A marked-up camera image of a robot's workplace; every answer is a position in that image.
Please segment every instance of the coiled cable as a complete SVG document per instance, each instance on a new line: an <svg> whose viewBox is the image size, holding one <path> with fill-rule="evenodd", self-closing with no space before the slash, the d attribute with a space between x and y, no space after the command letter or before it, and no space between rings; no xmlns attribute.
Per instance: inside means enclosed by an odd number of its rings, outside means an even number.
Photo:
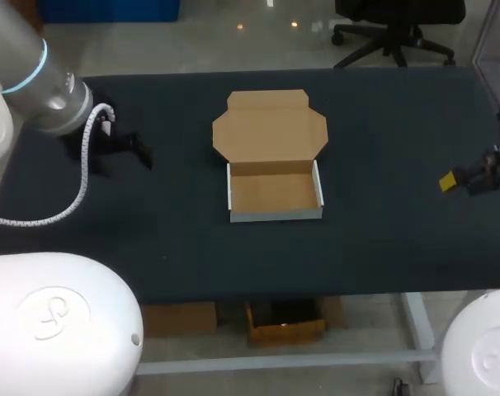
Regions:
<svg viewBox="0 0 500 396"><path fill-rule="evenodd" d="M96 105L94 109L92 109L91 114L87 119L87 123L85 124L85 129L83 130L82 154L81 154L82 177L78 195L76 196L72 204L70 204L70 206L63 212L58 213L57 215L49 217L47 219L20 221L20 220L10 220L10 219L0 218L1 225L7 225L10 227L40 227L43 225L56 223L64 219L65 217L69 216L70 214L72 214L78 208L79 204L82 203L82 200L85 197L85 193L87 192L89 141L91 138L92 127L97 119L98 114L100 114L101 111L105 111L107 113L107 118L109 119L110 122L114 122L116 119L114 109L111 106L107 105L106 103L100 103Z"/></svg>

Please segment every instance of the box lid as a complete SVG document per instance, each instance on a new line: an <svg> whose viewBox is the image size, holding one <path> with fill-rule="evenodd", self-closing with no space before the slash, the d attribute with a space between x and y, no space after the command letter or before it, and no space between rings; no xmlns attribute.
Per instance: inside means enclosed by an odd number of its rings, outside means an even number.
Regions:
<svg viewBox="0 0 500 396"><path fill-rule="evenodd" d="M214 148L231 163L312 160L327 142L325 117L301 89L232 92L213 124Z"/></svg>

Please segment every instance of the black office chair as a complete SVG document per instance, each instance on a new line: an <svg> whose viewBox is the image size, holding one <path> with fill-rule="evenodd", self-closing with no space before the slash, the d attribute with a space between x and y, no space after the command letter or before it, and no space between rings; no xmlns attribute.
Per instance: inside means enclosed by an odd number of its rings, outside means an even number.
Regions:
<svg viewBox="0 0 500 396"><path fill-rule="evenodd" d="M408 66L402 46L446 55L445 65L455 65L454 50L426 40L419 25L457 25L465 19L465 0L335 0L336 12L352 21L368 21L386 25L336 25L333 44L344 43L343 33L352 33L373 39L334 65L345 68L358 59L383 50L384 56L393 55L401 68Z"/></svg>

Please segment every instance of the dark table mat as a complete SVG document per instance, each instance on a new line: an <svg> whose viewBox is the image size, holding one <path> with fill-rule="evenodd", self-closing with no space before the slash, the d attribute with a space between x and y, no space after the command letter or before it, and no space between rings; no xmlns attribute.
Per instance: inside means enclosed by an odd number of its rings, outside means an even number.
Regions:
<svg viewBox="0 0 500 396"><path fill-rule="evenodd" d="M352 68L88 78L127 129L155 147L152 172L127 153L91 177L81 207L38 229L0 226L0 254L98 260L141 303L500 287L500 192L442 195L438 179L500 142L472 69ZM211 123L234 90L303 88L325 115L321 220L230 224ZM79 165L23 131L0 188L0 216L54 215Z"/></svg>

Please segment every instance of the cardboard box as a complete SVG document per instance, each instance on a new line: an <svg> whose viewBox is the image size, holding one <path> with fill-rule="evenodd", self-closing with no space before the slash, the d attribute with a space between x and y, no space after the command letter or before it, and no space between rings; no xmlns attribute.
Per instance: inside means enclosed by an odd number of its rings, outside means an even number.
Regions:
<svg viewBox="0 0 500 396"><path fill-rule="evenodd" d="M259 312L260 305L263 305L263 303L247 303L246 311L249 340L261 347L314 342L325 332L325 319L322 318L315 302L313 313L309 313L308 316L301 314L300 316L304 318L300 320L289 321L286 319L287 323L275 323L276 318L263 321L263 315Z"/></svg>
<svg viewBox="0 0 500 396"><path fill-rule="evenodd" d="M141 310L146 338L211 334L217 329L215 303L143 305Z"/></svg>
<svg viewBox="0 0 500 396"><path fill-rule="evenodd" d="M213 124L213 145L229 163L230 222L321 219L314 160L328 142L325 117L303 90L232 92Z"/></svg>
<svg viewBox="0 0 500 396"><path fill-rule="evenodd" d="M342 301L339 295L320 297L318 299L318 306L327 324L327 329L347 328L345 318L343 317Z"/></svg>

